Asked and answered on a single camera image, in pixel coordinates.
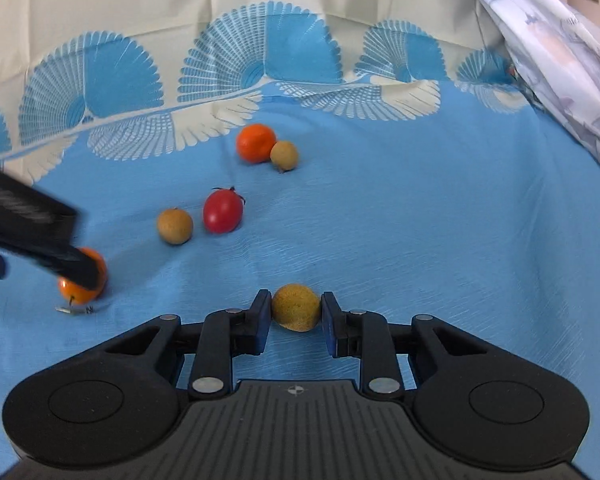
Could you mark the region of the longan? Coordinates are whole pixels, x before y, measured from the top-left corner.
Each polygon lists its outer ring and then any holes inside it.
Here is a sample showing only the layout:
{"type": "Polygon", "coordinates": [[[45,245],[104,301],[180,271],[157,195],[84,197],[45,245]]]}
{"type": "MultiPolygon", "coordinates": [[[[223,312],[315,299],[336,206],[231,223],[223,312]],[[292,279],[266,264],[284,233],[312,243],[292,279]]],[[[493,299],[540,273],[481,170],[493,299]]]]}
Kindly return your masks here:
{"type": "Polygon", "coordinates": [[[192,238],[194,222],[185,210],[170,208],[158,214],[156,228],[164,242],[170,245],[181,245],[192,238]]]}
{"type": "Polygon", "coordinates": [[[278,141],[272,147],[270,161],[280,172],[291,171],[298,166],[299,152],[292,142],[278,141]]]}
{"type": "Polygon", "coordinates": [[[286,330],[309,332],[321,319],[320,298],[306,285],[284,285],[273,296],[272,318],[286,330]]]}

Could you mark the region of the red cherry tomato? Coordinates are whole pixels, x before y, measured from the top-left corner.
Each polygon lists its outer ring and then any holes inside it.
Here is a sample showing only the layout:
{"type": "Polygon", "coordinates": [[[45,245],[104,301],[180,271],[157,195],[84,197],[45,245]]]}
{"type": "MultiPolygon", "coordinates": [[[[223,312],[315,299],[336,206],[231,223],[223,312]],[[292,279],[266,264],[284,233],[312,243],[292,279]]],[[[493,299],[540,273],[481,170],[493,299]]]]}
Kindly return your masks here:
{"type": "Polygon", "coordinates": [[[242,221],[244,205],[244,198],[234,188],[216,188],[204,201],[204,227],[213,234],[234,231],[242,221]]]}

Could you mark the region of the orange top small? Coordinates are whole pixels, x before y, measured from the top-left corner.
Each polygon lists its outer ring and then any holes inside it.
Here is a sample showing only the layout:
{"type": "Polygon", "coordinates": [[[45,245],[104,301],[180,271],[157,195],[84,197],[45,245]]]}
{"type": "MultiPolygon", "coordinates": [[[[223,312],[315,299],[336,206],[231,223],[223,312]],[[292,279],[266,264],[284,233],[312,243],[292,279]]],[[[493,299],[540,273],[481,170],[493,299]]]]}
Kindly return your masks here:
{"type": "Polygon", "coordinates": [[[263,124],[252,124],[240,130],[236,138],[236,152],[245,162],[260,164],[270,159],[277,136],[272,128],[263,124]]]}

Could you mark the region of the small dark stem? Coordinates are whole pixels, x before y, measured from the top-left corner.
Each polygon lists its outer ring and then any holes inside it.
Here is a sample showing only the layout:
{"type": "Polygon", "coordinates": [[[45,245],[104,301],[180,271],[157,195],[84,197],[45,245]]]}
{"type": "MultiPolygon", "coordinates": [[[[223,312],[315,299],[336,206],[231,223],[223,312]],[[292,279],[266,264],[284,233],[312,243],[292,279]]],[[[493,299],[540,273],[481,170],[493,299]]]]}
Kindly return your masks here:
{"type": "Polygon", "coordinates": [[[72,304],[71,306],[66,304],[56,307],[55,311],[66,315],[93,315],[107,308],[108,304],[72,304]]]}

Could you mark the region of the blue fan-pattern sheet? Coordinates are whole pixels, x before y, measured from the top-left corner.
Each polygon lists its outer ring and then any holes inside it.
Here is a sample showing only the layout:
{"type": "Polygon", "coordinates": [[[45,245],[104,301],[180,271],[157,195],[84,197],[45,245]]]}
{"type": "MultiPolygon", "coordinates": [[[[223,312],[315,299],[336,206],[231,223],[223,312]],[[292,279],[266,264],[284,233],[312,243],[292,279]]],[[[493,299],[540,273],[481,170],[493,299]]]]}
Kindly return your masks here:
{"type": "Polygon", "coordinates": [[[1,422],[37,370],[154,316],[300,283],[437,315],[572,380],[600,479],[600,163],[522,80],[480,0],[0,0],[0,169],[79,207],[93,315],[20,258],[0,281],[1,422]],[[272,128],[298,166],[250,164],[272,128]],[[204,227],[216,188],[245,200],[204,227]],[[161,211],[192,238],[170,245],[161,211]]]}

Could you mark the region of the grey patterned blanket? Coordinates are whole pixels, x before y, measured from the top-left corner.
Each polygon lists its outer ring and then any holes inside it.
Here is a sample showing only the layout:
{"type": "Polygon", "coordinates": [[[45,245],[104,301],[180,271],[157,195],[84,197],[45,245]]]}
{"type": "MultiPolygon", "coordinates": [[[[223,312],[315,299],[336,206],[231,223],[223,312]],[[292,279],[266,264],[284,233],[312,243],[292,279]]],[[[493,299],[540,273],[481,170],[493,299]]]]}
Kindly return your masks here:
{"type": "Polygon", "coordinates": [[[560,0],[480,0],[522,80],[600,163],[600,28],[560,0]]]}

